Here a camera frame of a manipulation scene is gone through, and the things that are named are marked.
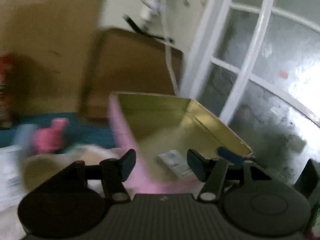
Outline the red cereal box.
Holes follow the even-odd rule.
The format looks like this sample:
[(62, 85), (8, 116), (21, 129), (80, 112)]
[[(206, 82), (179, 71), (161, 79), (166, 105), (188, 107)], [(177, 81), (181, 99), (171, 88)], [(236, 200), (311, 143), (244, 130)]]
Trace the red cereal box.
[(17, 63), (14, 54), (1, 55), (1, 130), (13, 126), (16, 81)]

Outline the white window frame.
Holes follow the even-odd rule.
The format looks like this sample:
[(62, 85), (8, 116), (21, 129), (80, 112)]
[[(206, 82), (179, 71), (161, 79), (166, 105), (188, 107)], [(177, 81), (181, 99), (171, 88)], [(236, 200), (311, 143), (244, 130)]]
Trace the white window frame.
[[(315, 22), (275, 7), (273, 4), (274, 0), (262, 0), (260, 7), (254, 7), (247, 4), (234, 3), (233, 0), (208, 0), (189, 56), (185, 61), (185, 73), (181, 83), (180, 95), (192, 99), (198, 98), (209, 76), (210, 66), (215, 64), (238, 76), (220, 114), (220, 119), (224, 124), (228, 125), (231, 122), (247, 84), (253, 82), (288, 103), (314, 124), (319, 125), (319, 116), (308, 107), (304, 106), (289, 93), (253, 74), (254, 65), (261, 50), (272, 14), (287, 18), (319, 32), (319, 25)], [(213, 55), (228, 13), (232, 9), (251, 12), (259, 16), (241, 68), (236, 68)]]

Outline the brown woven tray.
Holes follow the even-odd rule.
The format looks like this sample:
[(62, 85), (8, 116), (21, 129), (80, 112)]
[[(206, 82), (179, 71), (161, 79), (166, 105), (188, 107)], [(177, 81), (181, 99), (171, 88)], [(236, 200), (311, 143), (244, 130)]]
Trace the brown woven tray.
[(111, 92), (174, 94), (165, 45), (124, 29), (98, 31), (85, 68), (78, 116), (105, 122)]

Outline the blue mat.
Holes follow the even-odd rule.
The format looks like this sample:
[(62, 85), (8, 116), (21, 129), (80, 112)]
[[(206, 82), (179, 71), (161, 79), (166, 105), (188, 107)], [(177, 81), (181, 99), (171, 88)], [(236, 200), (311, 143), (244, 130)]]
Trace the blue mat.
[(115, 148), (116, 143), (112, 131), (107, 126), (86, 124), (77, 118), (75, 113), (47, 113), (39, 115), (20, 116), (11, 129), (1, 130), (1, 147), (10, 146), (14, 139), (18, 125), (36, 124), (39, 127), (50, 126), (54, 118), (67, 118), (69, 123), (63, 136), (66, 145), (93, 144), (103, 148)]

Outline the large wooden board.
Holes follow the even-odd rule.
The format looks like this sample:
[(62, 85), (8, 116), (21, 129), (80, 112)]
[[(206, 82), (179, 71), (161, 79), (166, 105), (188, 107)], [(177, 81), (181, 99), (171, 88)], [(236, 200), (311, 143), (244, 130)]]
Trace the large wooden board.
[(103, 0), (1, 0), (1, 53), (20, 61), (20, 114), (74, 112)]

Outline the pink plush toy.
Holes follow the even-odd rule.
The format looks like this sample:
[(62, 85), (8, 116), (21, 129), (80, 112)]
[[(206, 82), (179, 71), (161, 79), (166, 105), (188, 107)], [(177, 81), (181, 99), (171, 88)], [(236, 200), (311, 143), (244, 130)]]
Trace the pink plush toy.
[(39, 128), (33, 136), (36, 154), (54, 153), (65, 146), (63, 132), (68, 125), (68, 118), (55, 118), (50, 127)]

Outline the round cookie tub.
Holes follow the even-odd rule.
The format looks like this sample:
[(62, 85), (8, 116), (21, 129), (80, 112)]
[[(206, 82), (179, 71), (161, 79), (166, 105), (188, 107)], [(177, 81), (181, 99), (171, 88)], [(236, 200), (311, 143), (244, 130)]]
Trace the round cookie tub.
[(25, 159), (22, 163), (22, 181), (27, 192), (33, 191), (53, 175), (77, 160), (86, 165), (98, 165), (105, 156), (95, 152), (65, 154), (39, 154)]

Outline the white blue wipes packet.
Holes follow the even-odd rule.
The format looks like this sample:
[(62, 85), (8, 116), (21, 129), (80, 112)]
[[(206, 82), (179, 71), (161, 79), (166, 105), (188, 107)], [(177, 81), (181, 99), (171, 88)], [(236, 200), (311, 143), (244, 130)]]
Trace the white blue wipes packet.
[(158, 155), (158, 158), (175, 174), (178, 178), (185, 178), (193, 174), (187, 159), (177, 150), (170, 150)]

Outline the white tissue pack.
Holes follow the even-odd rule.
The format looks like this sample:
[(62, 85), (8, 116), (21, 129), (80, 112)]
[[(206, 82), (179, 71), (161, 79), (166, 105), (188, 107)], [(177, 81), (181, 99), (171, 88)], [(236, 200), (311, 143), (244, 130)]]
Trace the white tissue pack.
[(17, 205), (25, 195), (21, 174), (23, 151), (19, 145), (1, 148), (1, 211)]

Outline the pink macaron tin box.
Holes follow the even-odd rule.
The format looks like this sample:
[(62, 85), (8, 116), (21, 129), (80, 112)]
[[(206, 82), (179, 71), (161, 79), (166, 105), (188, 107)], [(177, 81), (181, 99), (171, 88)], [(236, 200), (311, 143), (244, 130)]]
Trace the pink macaron tin box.
[(216, 159), (227, 148), (242, 157), (251, 148), (217, 116), (197, 101), (159, 94), (113, 92), (107, 116), (120, 154), (136, 152), (135, 168), (125, 186), (135, 193), (197, 193), (201, 182), (191, 174), (179, 178), (159, 158), (177, 152), (186, 159), (189, 149)]

